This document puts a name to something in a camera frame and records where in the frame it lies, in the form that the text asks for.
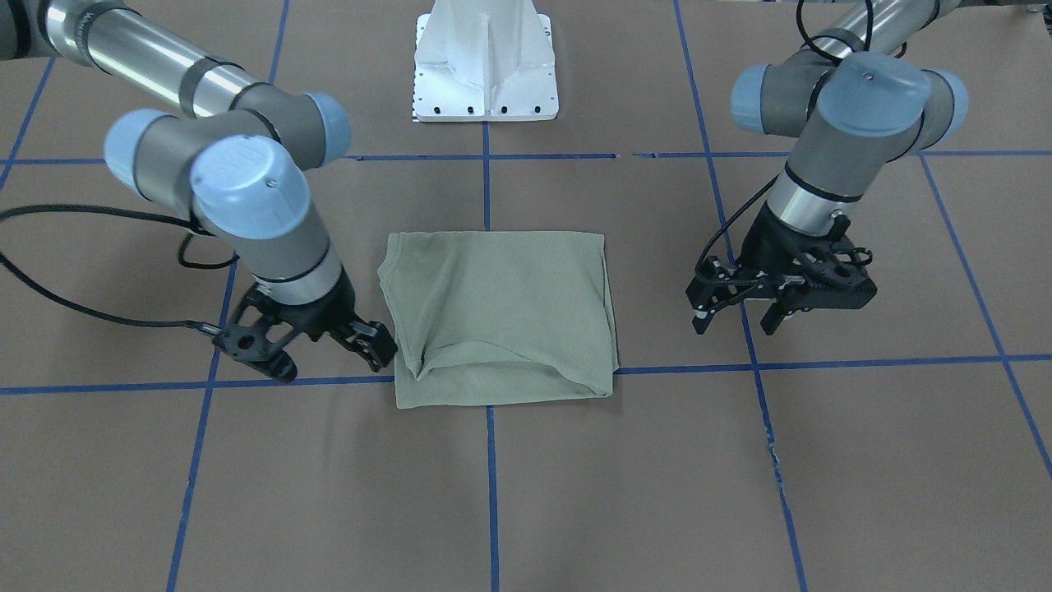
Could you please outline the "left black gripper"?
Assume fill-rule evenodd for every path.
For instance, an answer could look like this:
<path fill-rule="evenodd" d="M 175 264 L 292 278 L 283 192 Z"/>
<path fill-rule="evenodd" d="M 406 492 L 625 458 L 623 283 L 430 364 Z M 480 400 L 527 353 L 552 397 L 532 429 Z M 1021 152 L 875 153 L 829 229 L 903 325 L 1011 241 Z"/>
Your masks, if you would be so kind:
<path fill-rule="evenodd" d="M 777 332 L 782 323 L 810 308 L 787 308 L 782 301 L 785 275 L 793 275 L 794 259 L 805 247 L 818 241 L 839 241 L 850 225 L 846 215 L 833 215 L 826 234 L 804 234 L 778 219 L 769 206 L 760 207 L 736 258 L 737 266 L 725 266 L 717 257 L 699 259 L 687 298 L 694 310 L 691 325 L 699 335 L 707 332 L 717 312 L 749 299 L 768 300 L 770 307 L 760 318 L 766 335 Z"/>

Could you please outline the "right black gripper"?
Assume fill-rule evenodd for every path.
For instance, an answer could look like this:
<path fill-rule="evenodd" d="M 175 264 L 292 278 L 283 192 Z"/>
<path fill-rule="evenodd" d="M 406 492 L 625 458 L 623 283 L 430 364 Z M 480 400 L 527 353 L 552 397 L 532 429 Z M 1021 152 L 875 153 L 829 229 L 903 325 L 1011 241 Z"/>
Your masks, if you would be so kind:
<path fill-rule="evenodd" d="M 390 330 L 378 321 L 364 321 L 355 310 L 356 293 L 346 272 L 333 288 L 312 303 L 290 306 L 262 293 L 259 284 L 247 292 L 247 306 L 271 326 L 287 325 L 311 340 L 328 333 L 343 349 L 363 359 L 372 371 L 390 366 L 398 345 Z"/>

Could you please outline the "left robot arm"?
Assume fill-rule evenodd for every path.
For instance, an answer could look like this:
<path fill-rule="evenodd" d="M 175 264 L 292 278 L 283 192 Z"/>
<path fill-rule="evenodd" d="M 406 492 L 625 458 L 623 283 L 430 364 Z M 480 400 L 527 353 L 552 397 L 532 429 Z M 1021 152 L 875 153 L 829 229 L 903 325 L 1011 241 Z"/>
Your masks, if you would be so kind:
<path fill-rule="evenodd" d="M 760 325 L 771 335 L 788 317 L 816 308 L 856 310 L 878 293 L 871 251 L 847 236 L 850 215 L 885 164 L 935 146 L 960 128 L 969 94 L 951 72 L 904 59 L 917 32 L 960 1 L 864 1 L 811 36 L 796 9 L 801 47 L 785 62 L 742 72 L 731 91 L 739 127 L 790 137 L 782 171 L 758 205 L 736 258 L 699 256 L 686 295 L 695 332 L 745 300 L 768 301 Z"/>

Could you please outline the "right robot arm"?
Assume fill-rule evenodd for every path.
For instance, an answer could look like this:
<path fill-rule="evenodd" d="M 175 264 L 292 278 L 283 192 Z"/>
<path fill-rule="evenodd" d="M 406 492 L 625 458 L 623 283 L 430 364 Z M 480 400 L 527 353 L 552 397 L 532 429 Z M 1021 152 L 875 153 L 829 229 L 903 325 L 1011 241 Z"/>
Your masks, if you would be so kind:
<path fill-rule="evenodd" d="M 121 1 L 4 1 L 2 59 L 67 58 L 174 106 L 121 116 L 106 137 L 110 173 L 170 210 L 47 205 L 155 220 L 225 241 L 252 273 L 225 326 L 180 320 L 276 382 L 298 370 L 286 345 L 331 336 L 379 371 L 397 352 L 387 327 L 360 318 L 352 282 L 311 198 L 307 171 L 347 154 L 352 128 L 331 96 L 294 96 L 163 29 Z"/>

